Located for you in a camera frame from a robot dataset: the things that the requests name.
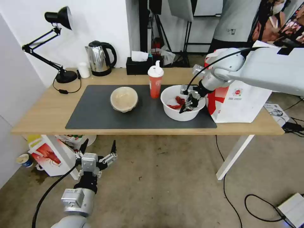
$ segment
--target dark gray desk mat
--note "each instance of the dark gray desk mat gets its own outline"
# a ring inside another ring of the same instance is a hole
[[[159,99],[150,97],[148,85],[127,85],[136,90],[138,104],[126,113],[115,111],[110,103],[114,89],[124,85],[89,85],[85,89],[66,129],[178,129],[216,128],[206,107],[190,121],[169,118]],[[170,85],[162,85],[161,91]]]

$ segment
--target black pants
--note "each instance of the black pants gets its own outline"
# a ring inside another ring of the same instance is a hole
[[[229,41],[220,41],[217,39],[212,39],[211,45],[209,47],[208,53],[214,52],[216,49],[221,48],[250,48],[253,43],[250,42],[229,42]]]

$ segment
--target concrete floor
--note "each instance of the concrete floor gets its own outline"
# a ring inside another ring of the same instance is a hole
[[[298,98],[274,93],[270,101],[286,108]],[[287,113],[304,119],[304,103]],[[92,227],[239,227],[239,221],[223,195],[223,182],[215,173],[222,164],[214,136],[98,136],[87,152],[107,154],[117,142],[118,160],[99,179]],[[226,157],[237,136],[219,136]],[[246,228],[287,227],[283,222],[265,223],[250,216],[244,198],[254,193],[275,205],[290,195],[304,193],[302,138],[256,136],[226,178],[226,193]],[[0,227],[30,227],[43,193],[57,179],[33,168],[21,167],[0,190]],[[63,216],[60,201],[65,188],[76,182],[66,177],[44,201],[37,227],[49,228]],[[276,218],[273,209],[249,200],[257,215]]]

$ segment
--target desk lamp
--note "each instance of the desk lamp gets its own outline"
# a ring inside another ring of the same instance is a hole
[[[33,40],[32,42],[23,45],[22,50],[25,51],[26,53],[29,53],[30,55],[40,59],[41,61],[45,62],[46,64],[49,64],[51,67],[54,67],[55,69],[58,70],[58,74],[56,76],[56,80],[59,83],[68,83],[72,82],[75,79],[77,79],[77,74],[73,71],[67,71],[63,69],[63,66],[57,63],[54,63],[50,60],[47,60],[46,58],[38,55],[37,53],[34,52],[34,50],[41,45],[49,42],[50,40],[54,39],[55,37],[60,35],[61,28],[58,26],[58,24],[61,24],[62,26],[66,27],[67,29],[72,30],[71,25],[72,25],[72,15],[70,12],[70,9],[68,6],[63,7],[61,10],[58,11],[58,13],[54,12],[46,12],[44,14],[44,17],[47,22],[50,22],[54,28],[47,32],[46,34],[40,36],[39,38]],[[43,37],[51,34],[52,32],[56,33],[53,37],[42,41],[42,42],[37,42]]]

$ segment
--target stainless steel kettle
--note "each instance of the stainless steel kettle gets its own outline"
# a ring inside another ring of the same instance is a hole
[[[88,46],[85,46],[88,54],[89,63],[92,69],[92,74],[95,76],[105,76],[111,73],[111,69],[117,62],[117,55],[114,47],[109,43],[92,41]],[[110,62],[107,49],[112,51],[114,61]]]

